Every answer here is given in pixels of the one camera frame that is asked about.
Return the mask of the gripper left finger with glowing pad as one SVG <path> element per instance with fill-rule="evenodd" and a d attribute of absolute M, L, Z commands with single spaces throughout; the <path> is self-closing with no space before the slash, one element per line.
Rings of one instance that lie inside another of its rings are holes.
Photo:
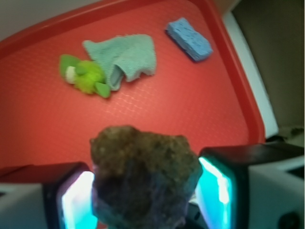
<path fill-rule="evenodd" d="M 95 229 L 94 174 L 84 162 L 0 169 L 2 229 Z"/>

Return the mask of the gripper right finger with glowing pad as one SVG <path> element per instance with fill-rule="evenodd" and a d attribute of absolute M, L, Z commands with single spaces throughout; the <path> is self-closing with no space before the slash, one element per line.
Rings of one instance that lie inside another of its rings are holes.
<path fill-rule="evenodd" d="M 291 144 L 207 147 L 195 193 L 208 229 L 302 229 L 305 150 Z"/>

